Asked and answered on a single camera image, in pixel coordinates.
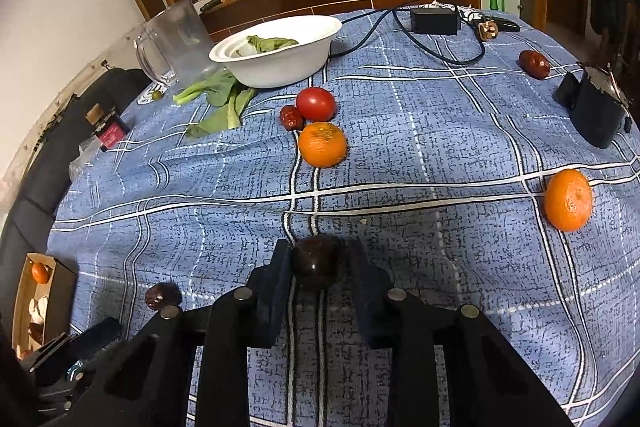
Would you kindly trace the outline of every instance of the white bowl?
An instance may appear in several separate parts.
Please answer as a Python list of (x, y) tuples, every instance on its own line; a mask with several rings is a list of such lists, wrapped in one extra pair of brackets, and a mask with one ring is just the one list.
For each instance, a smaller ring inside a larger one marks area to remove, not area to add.
[[(310, 77), (324, 66), (331, 37), (341, 27), (338, 19), (325, 15), (284, 17), (227, 37), (213, 47), (209, 58), (224, 64), (245, 86), (260, 89), (288, 86)], [(256, 54), (246, 40), (249, 35), (294, 39), (298, 44)]]

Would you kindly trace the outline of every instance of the power cord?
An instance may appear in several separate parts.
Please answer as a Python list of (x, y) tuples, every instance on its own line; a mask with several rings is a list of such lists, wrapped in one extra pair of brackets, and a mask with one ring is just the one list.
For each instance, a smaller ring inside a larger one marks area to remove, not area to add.
[(432, 49), (429, 49), (427, 46), (422, 44), (418, 39), (416, 39), (413, 35), (411, 35), (411, 32), (407, 31), (407, 29), (404, 27), (404, 25), (400, 22), (400, 19), (398, 18), (398, 14), (397, 14), (397, 12), (398, 12), (398, 10), (400, 8), (402, 8), (404, 6), (407, 6), (409, 4), (415, 4), (416, 2), (417, 2), (416, 0), (407, 1), (407, 2), (404, 2), (402, 4), (399, 4), (395, 8), (390, 8), (388, 10), (374, 10), (374, 11), (371, 11), (371, 12), (366, 12), (366, 13), (363, 13), (363, 14), (360, 14), (360, 15), (356, 15), (355, 17), (350, 17), (350, 18), (342, 21), (342, 24), (346, 24), (346, 23), (354, 21), (356, 19), (360, 19), (362, 17), (367, 17), (369, 15), (373, 15), (374, 13), (384, 12), (380, 17), (378, 17), (378, 20), (376, 20), (376, 22), (373, 24), (371, 29), (365, 35), (365, 37), (360, 42), (358, 42), (358, 44), (356, 44), (353, 48), (350, 48), (348, 50), (344, 50), (343, 52), (330, 54), (329, 58), (344, 57), (344, 55), (348, 55), (350, 53), (353, 53), (357, 49), (361, 48), (369, 40), (370, 36), (373, 35), (373, 32), (376, 30), (378, 25), (390, 13), (393, 14), (394, 19), (396, 20), (396, 23), (398, 24), (398, 26), (400, 27), (402, 32), (407, 37), (409, 37), (409, 40), (411, 40), (411, 42), (413, 42), (416, 46), (418, 46), (422, 51), (432, 55), (433, 57), (439, 58), (440, 60), (442, 60), (443, 62), (446, 62), (447, 64), (452, 64), (454, 66), (469, 66), (469, 65), (475, 64), (476, 62), (478, 62), (478, 60), (480, 60), (482, 57), (484, 57), (484, 54), (486, 53), (486, 48), (484, 47), (484, 43), (480, 40), (480, 37), (478, 36), (478, 33), (475, 31), (474, 26), (470, 22), (468, 22), (465, 18), (463, 18), (462, 20), (465, 22), (465, 24), (467, 24), (473, 30), (474, 35), (476, 36), (476, 39), (478, 40), (478, 44), (480, 44), (480, 53), (476, 57), (470, 58), (468, 60), (456, 60), (455, 58), (449, 58), (449, 57), (445, 57), (444, 55), (440, 55), (439, 53), (436, 53)]

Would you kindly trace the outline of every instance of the black box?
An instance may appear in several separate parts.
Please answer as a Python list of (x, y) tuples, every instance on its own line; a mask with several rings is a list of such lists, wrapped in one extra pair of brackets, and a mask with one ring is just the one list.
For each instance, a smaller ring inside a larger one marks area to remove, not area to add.
[(418, 35), (457, 35), (461, 24), (460, 12), (457, 9), (411, 9), (411, 31)]

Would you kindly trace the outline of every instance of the table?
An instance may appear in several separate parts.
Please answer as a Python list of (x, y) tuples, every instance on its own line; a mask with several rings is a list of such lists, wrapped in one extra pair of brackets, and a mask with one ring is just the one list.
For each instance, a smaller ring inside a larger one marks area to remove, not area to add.
[[(332, 52), (375, 18), (345, 24)], [(175, 280), (182, 305), (199, 307), (244, 283), (277, 239), (357, 237), (396, 287), (434, 305), (479, 306), (571, 418), (597, 425), (640, 353), (640, 135), (634, 126), (607, 150), (588, 145), (552, 100), (565, 72), (579, 70), (574, 57), (519, 23), (459, 68), (416, 49), (389, 17), (357, 52), (260, 92), (241, 128), (195, 141), (184, 130), (207, 113), (205, 100), (132, 104), (132, 133), (74, 183), (49, 239), (51, 255), (79, 265), (72, 328), (111, 315), (130, 337), (151, 316), (143, 295), (156, 282)], [(466, 27), (420, 40), (457, 58), (478, 52)], [(548, 79), (517, 66), (524, 49), (550, 58)], [(334, 94), (333, 122), (350, 145), (332, 169), (306, 165), (297, 134), (277, 121), (311, 85)], [(554, 229), (542, 206), (548, 177), (567, 167), (594, 194), (591, 219), (573, 233)], [(383, 425), (388, 363), (355, 333), (344, 272), (319, 295), (292, 287), (276, 346), (248, 353), (252, 421)]]

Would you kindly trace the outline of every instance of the plastic pitcher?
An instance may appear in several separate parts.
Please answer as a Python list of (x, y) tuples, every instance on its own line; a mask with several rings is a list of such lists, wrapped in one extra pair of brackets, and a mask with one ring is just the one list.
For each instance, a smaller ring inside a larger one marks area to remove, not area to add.
[[(168, 70), (154, 70), (145, 52), (146, 41), (153, 42)], [(146, 22), (134, 45), (140, 68), (161, 86), (171, 87), (176, 81), (190, 86), (220, 67), (209, 58), (213, 43), (191, 0), (181, 0)]]

